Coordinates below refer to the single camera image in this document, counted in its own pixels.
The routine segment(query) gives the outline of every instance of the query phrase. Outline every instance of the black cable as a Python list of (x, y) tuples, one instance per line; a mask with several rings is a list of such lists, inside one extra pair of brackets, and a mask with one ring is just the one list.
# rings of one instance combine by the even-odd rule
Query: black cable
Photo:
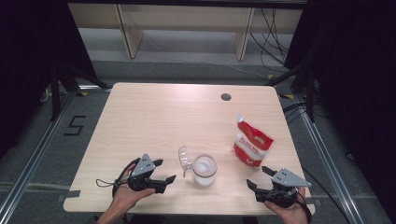
[(263, 60), (262, 60), (262, 66), (264, 66), (266, 69), (271, 70), (271, 71), (274, 71), (274, 72), (286, 73), (286, 72), (283, 72), (283, 71), (279, 71), (279, 70), (276, 70), (276, 69), (267, 67), (267, 66), (264, 64), (264, 61), (263, 61)]
[(308, 206), (306, 205), (305, 198), (304, 198), (303, 195), (301, 195), (301, 193), (299, 193), (298, 191), (297, 191), (297, 194), (300, 195), (300, 197), (303, 199), (303, 203), (300, 202), (300, 201), (298, 201), (297, 199), (294, 199), (294, 201), (295, 201), (297, 204), (299, 204), (299, 205), (304, 209), (305, 214), (306, 214), (306, 219), (307, 219), (308, 223), (311, 223), (311, 220), (312, 220), (312, 213), (311, 213), (311, 211), (309, 210)]
[(114, 185), (114, 183), (109, 183), (109, 182), (103, 181), (101, 179), (96, 179), (96, 185), (100, 188), (107, 188), (107, 187)]
[[(275, 49), (279, 49), (279, 50), (281, 51), (280, 53), (283, 54), (283, 52), (287, 52), (287, 51), (288, 51), (288, 48), (286, 48), (286, 47), (284, 47), (282, 44), (280, 44), (280, 43), (279, 43), (279, 39), (277, 38), (276, 23), (275, 23), (275, 14), (276, 14), (276, 10), (273, 9), (273, 21), (272, 21), (271, 26), (270, 26), (270, 24), (269, 24), (267, 18), (265, 17), (264, 11), (262, 10), (262, 16), (264, 17), (265, 22), (267, 23), (267, 27), (268, 27), (268, 30), (269, 30), (269, 34), (271, 34), (271, 36), (273, 37), (273, 39), (274, 39), (275, 42), (277, 43), (278, 48), (275, 47), (275, 46), (273, 46), (273, 45), (270, 44), (269, 42), (268, 42), (268, 43), (269, 43), (271, 46), (273, 46)], [(273, 25), (274, 25), (274, 27), (275, 27), (275, 29), (274, 29), (275, 32), (276, 32), (275, 35), (274, 35), (274, 32), (272, 31)]]
[(305, 105), (305, 103), (297, 103), (297, 104), (294, 104), (294, 105), (286, 106), (286, 107), (283, 109), (283, 113), (287, 112), (287, 111), (290, 110), (290, 109), (293, 109), (293, 108), (296, 107), (296, 106), (300, 106), (300, 105)]
[(259, 47), (264, 50), (267, 54), (269, 54), (272, 58), (274, 58), (277, 62), (279, 62), (280, 64), (284, 64), (281, 60), (279, 60), (274, 54), (272, 54), (270, 51), (268, 51), (267, 49), (265, 49), (254, 37), (254, 35), (252, 33), (250, 33), (251, 37), (253, 38), (253, 40), (256, 42), (257, 45), (259, 45)]
[(297, 109), (295, 109), (293, 112), (289, 113), (288, 116), (285, 117), (285, 120), (288, 120), (288, 118), (290, 118), (290, 116), (291, 116), (292, 114), (294, 114), (296, 111), (298, 111), (299, 109), (300, 109), (300, 107), (297, 108)]
[(301, 112), (300, 114), (298, 114), (296, 117), (294, 117), (291, 121), (288, 122), (288, 124), (291, 124), (295, 119), (297, 119), (298, 117), (300, 117), (303, 113), (306, 113), (306, 110)]
[[(275, 21), (273, 21), (272, 23), (271, 23), (271, 26), (269, 26), (269, 24), (267, 23), (267, 26), (268, 26), (268, 30), (272, 30), (272, 26), (273, 26), (273, 23), (274, 23)], [(269, 44), (271, 47), (273, 47), (274, 49), (280, 49), (279, 47), (276, 47), (276, 46), (274, 46), (273, 44), (271, 44), (271, 42), (269, 42), (268, 41), (268, 38), (270, 37), (270, 32), (268, 32), (268, 34), (267, 34), (267, 37), (265, 37), (264, 36), (264, 34), (262, 34), (262, 38), (264, 38), (264, 40), (265, 40), (265, 42), (264, 42), (264, 44), (263, 44), (263, 46), (265, 46), (265, 44)]]
[(335, 206), (338, 208), (338, 210), (341, 212), (341, 214), (344, 216), (344, 218), (346, 219), (346, 222), (350, 224), (349, 219), (347, 218), (347, 214), (344, 212), (344, 210), (340, 207), (340, 205), (335, 201), (335, 199), (332, 197), (332, 195), (330, 194), (329, 191), (327, 191), (323, 185), (305, 168), (303, 167), (303, 170), (312, 177), (312, 179), (314, 179), (315, 182), (317, 182), (317, 184), (323, 189), (323, 191), (327, 194), (327, 196), (329, 196), (329, 198), (332, 200), (332, 202), (335, 204)]

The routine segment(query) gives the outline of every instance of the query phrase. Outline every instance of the hole in table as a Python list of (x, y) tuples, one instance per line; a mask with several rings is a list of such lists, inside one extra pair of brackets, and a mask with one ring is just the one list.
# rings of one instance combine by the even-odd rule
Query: hole in table
[(221, 95), (221, 99), (222, 99), (223, 101), (230, 101), (230, 100), (231, 100), (231, 95), (228, 94), (228, 93), (223, 93), (223, 94)]

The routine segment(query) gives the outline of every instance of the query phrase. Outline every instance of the gray floor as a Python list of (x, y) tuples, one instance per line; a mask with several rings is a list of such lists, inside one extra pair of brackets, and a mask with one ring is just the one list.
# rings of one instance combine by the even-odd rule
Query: gray floor
[[(109, 84), (130, 81), (262, 85), (267, 81), (268, 75), (277, 77), (281, 74), (262, 66), (261, 51), (251, 39), (247, 44), (245, 60), (238, 62), (234, 54), (231, 34), (146, 32), (136, 58), (127, 60), (119, 31), (89, 29), (80, 31), (98, 77)], [(288, 46), (291, 36), (282, 35), (279, 39), (283, 45)], [(270, 56), (264, 55), (263, 58), (267, 66), (285, 71)], [(276, 90), (279, 93), (290, 93), (291, 82), (292, 79), (282, 82), (277, 85)], [(46, 153), (8, 223), (85, 223), (92, 217), (93, 214), (65, 212), (63, 196), (73, 181), (108, 95), (108, 91), (89, 91), (85, 97), (72, 96), (70, 106), (66, 108)], [(280, 102), (283, 107), (296, 103), (295, 100), (290, 99), (282, 99)], [(50, 113), (49, 100), (32, 116), (21, 135), (20, 143), (0, 161), (2, 200), (7, 197), (13, 183), (18, 180), (41, 136), (50, 125)], [(304, 124), (304, 114), (299, 115), (300, 113), (291, 110), (285, 114), (285, 117), (290, 123), (290, 133), (301, 164), (339, 203), (338, 195), (318, 154), (318, 149)], [(328, 118), (320, 105), (315, 105), (315, 113), (315, 125), (341, 177), (345, 180), (364, 223), (390, 223), (359, 167), (353, 161), (346, 159), (347, 149), (332, 126), (331, 118)], [(65, 136), (65, 133), (76, 131), (68, 127), (74, 116), (85, 116), (85, 119), (76, 120), (76, 124), (84, 125), (81, 134)], [(305, 176), (313, 183), (311, 193), (316, 200), (317, 211), (313, 215), (313, 223), (347, 223), (318, 183), (308, 174)], [(258, 217), (258, 220), (259, 223), (280, 223), (279, 218), (275, 216)]]

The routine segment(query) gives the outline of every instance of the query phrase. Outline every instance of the snack bag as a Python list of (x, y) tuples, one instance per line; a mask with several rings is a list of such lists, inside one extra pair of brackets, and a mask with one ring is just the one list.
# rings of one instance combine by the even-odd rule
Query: snack bag
[(238, 115), (236, 121), (238, 131), (233, 144), (235, 154), (246, 165), (259, 167), (274, 140), (250, 126), (242, 116)]

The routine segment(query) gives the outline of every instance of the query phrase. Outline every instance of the human hand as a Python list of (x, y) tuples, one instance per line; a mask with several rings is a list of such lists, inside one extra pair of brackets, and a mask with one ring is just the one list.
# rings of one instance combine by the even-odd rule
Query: human hand
[[(123, 176), (128, 176), (129, 172), (134, 169), (135, 164), (132, 164), (124, 173)], [(117, 220), (133, 208), (136, 203), (155, 193), (155, 189), (143, 189), (141, 191), (133, 191), (126, 183), (120, 184), (117, 189), (113, 201), (108, 209), (102, 214), (97, 221), (98, 224), (115, 223)]]
[[(297, 194), (297, 201), (304, 203), (305, 188), (299, 187)], [(297, 203), (294, 203), (288, 208), (282, 208), (277, 206), (275, 203), (268, 201), (264, 202), (265, 206), (271, 211), (275, 212), (285, 224), (305, 224), (308, 223), (305, 210)]]

